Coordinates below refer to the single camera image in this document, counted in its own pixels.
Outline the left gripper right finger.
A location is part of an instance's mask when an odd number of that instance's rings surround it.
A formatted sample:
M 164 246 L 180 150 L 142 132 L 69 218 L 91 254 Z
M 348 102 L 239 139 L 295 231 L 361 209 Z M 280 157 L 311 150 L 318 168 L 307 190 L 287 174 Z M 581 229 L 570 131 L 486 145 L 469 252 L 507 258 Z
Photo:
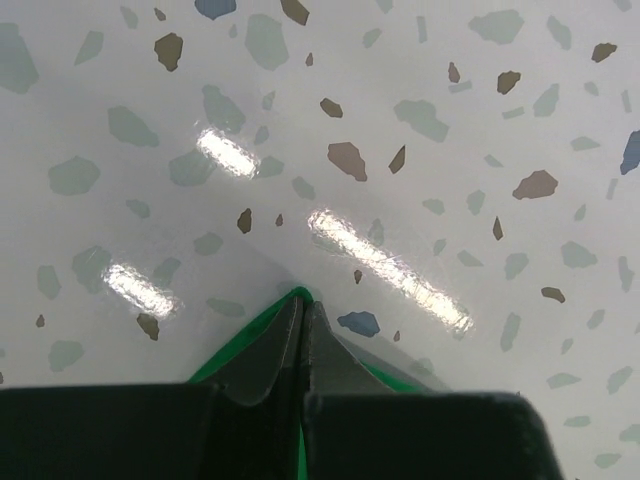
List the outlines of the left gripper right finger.
M 397 392 L 307 310 L 303 403 L 311 479 L 559 479 L 544 423 L 507 392 Z

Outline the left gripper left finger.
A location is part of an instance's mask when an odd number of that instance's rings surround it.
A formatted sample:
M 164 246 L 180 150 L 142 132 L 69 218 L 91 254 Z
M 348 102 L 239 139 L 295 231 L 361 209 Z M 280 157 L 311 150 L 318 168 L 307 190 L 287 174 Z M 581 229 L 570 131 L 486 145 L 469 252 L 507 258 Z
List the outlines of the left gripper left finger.
M 5 479 L 300 479 L 304 300 L 190 383 L 7 389 Z

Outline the green t shirt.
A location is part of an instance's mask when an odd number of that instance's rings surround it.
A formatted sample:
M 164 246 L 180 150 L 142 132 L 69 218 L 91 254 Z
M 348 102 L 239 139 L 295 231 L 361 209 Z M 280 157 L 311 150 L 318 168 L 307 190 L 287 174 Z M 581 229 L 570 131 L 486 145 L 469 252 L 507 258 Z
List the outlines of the green t shirt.
M 306 479 L 310 393 L 422 392 L 357 358 L 321 303 L 297 287 L 232 337 L 191 378 L 214 388 L 202 479 Z

